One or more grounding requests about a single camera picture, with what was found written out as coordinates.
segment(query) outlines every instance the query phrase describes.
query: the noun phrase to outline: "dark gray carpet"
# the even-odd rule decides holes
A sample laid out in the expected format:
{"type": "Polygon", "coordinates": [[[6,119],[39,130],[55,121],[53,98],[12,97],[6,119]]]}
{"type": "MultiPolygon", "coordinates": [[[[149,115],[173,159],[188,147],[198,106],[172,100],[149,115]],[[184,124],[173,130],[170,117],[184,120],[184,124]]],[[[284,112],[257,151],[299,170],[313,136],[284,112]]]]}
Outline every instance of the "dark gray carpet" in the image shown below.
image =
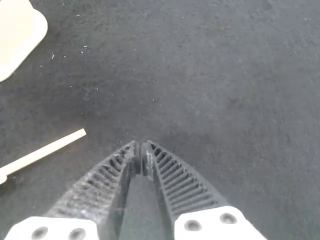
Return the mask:
{"type": "Polygon", "coordinates": [[[88,136],[0,187],[1,238],[147,139],[269,240],[320,238],[320,1],[32,3],[49,30],[0,83],[0,164],[82,127],[88,136]]]}

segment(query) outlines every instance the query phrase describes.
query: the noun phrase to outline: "screw hole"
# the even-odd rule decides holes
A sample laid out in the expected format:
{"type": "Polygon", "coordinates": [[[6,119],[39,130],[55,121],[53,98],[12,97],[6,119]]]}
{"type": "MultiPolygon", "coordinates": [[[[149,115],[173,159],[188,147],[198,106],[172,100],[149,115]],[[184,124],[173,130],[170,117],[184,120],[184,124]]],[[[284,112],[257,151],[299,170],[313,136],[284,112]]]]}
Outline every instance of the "screw hole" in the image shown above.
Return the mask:
{"type": "Polygon", "coordinates": [[[42,226],[33,231],[31,235],[32,240],[38,240],[44,238],[48,233],[48,228],[46,226],[42,226]]]}
{"type": "Polygon", "coordinates": [[[201,224],[196,220],[188,220],[184,224],[184,229],[191,232],[200,231],[202,229],[201,224]]]}
{"type": "Polygon", "coordinates": [[[220,221],[223,224],[236,224],[237,223],[237,219],[235,216],[233,216],[230,213],[224,213],[220,216],[220,221]]]}
{"type": "Polygon", "coordinates": [[[69,234],[69,240],[83,240],[86,236],[86,231],[83,228],[76,228],[69,234]]]}

